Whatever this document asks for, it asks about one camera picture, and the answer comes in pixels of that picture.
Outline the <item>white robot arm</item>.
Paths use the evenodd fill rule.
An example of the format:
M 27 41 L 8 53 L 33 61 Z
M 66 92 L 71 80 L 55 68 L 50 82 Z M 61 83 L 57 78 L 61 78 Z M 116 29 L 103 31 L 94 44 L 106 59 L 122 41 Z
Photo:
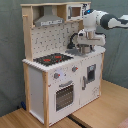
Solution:
M 79 45 L 105 45 L 105 35 L 97 34 L 96 27 L 104 29 L 125 28 L 128 29 L 128 15 L 117 18 L 113 14 L 93 9 L 86 10 L 83 14 L 84 28 L 78 33 Z

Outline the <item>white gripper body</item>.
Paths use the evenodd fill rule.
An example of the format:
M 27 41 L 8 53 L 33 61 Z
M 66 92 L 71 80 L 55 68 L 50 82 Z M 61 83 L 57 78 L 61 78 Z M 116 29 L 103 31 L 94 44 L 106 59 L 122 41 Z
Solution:
M 86 45 L 105 45 L 105 35 L 104 34 L 96 34 L 95 32 L 85 32 L 84 30 L 80 30 L 77 37 L 78 44 L 86 44 Z

